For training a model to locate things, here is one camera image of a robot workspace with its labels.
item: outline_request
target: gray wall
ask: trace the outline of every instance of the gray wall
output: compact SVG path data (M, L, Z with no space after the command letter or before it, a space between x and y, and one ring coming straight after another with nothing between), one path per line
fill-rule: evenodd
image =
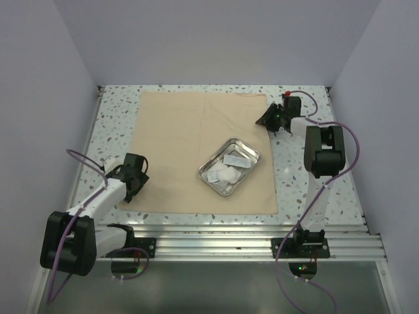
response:
M55 0L100 84L324 84L380 0Z
M48 215L64 209L95 84L50 0L0 5L0 312L23 313Z
M339 120L361 141L354 171L380 232L405 313L417 313L419 2L383 0L332 89Z

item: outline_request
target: purple cable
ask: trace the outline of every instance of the purple cable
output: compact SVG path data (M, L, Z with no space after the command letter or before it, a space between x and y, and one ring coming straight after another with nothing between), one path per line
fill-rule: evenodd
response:
M57 275L57 269L58 269L58 262L60 261L60 256L61 256L61 252L63 250L63 246L64 246L64 241L67 237L67 235L70 233L71 227L74 225L74 222L76 221L77 217L81 214L81 212L83 211L83 209L90 204L96 197L98 197L104 190L105 187L108 185L107 182L107 177L99 170L96 169L95 167L91 166L90 164L88 164L85 160L89 160L90 162L92 162L95 165L99 165L98 163L96 163L95 161L93 161L92 159L86 157L85 155L81 154L80 152L76 152L74 150L71 149L67 149L66 150L68 155L70 155L71 157L73 157L74 159L76 159L78 162L81 162L83 165L85 165L86 167L89 167L91 170L95 171L98 175L100 175L103 180L105 181L105 186L101 187L96 193L92 194L80 207L80 209L75 213L75 215L71 218L71 220L69 221L67 227L65 227L64 233L60 239L60 242L58 243L58 248L57 248L57 252L55 255L55 259L54 259L54 263L52 265L52 269L51 269L51 277L50 277L50 281L49 281L49 287L48 287L48 294L46 295L46 303L49 305L51 304L55 298L57 297L57 295L61 292L61 290L64 288L65 284L69 281L71 274L69 274L65 280L63 281L63 283L60 285L60 287L58 288L58 290L53 294L52 291L54 290L54 282L55 282L55 277Z
M314 105L316 106L316 111L312 114L309 114L307 116L312 116L313 114L315 114L317 112L318 109L318 104L317 101L309 94L307 94L306 92L297 90L297 91L292 91L291 93L294 92L302 92L303 94L308 95L314 102ZM305 216L308 214L308 212L311 210L311 208L313 207L313 205L315 204L315 202L318 200L318 198L320 197L321 193L325 190L325 186L327 186L328 184L332 183L333 181L337 180L338 178L340 178L341 176L347 174L349 171L351 171L356 163L359 160L359 150L360 150L360 146L359 146L359 141L358 138L356 137L354 131L352 131L347 125L340 123L340 122L317 122L315 120L306 118L307 121L309 121L310 123L313 124L317 124L320 126L326 126L326 125L337 125L337 126L342 126L345 130L347 130L351 136L354 138L355 141L355 145L356 145L356 154L355 154L355 158L354 161L352 162L352 164L350 164L350 166L344 170L343 172L339 173L336 177L332 177L330 178L328 181L326 181L324 183L324 185L321 186L321 188L319 189L319 192L316 194L316 196L314 196L314 199L312 200L312 202L308 205L307 209L305 210L305 212L302 214L301 218L297 221L297 223L294 225L294 227L292 227L292 229L288 232L288 234L284 237L284 239L282 240L280 247L278 248L278 252L276 253L276 257L275 257L275 274L276 274L276 280L281 288L281 291L283 293L283 295L287 298L288 302L291 303L296 309L298 309L301 313L306 313L305 310L303 310L303 308L301 306L299 306L291 297L290 295L288 295L288 293L285 291L284 287L283 287L283 283L279 274L279 258L280 258L280 253L281 250L283 249L283 246L285 244L285 242L287 241L287 239L289 238L289 236L298 228L298 226L300 225L300 223L302 222L302 220L305 218ZM338 306L337 306L337 302L335 300L335 298L333 297L333 295L323 286L321 286L320 284L313 282L313 281L309 281L308 283L310 283L311 285L314 285L315 287L318 287L319 289L321 289L322 291L324 291L332 300L333 302L333 313L336 314L338 311Z
M317 101L308 92L305 92L304 90L291 90L290 91L290 94L294 94L294 93L302 93L302 94L308 96L313 101L314 106L316 107L316 109L314 110L313 113L310 113L306 116L314 116L319 111L319 105L317 104Z
M141 276L145 272L145 270L149 267L149 264L150 264L149 253L147 253L147 251L145 251L143 249L140 249L139 247L125 247L123 249L118 249L118 250L115 250L113 252L126 252L126 251L137 251L137 252L143 253L145 255L146 259L147 259L147 262L145 263L144 269L140 273L137 273L133 276L128 276L128 277L121 277L121 276L117 277L117 276L115 276L117 279L120 279L120 280L121 279L122 280L131 280L131 279L138 278L139 276Z

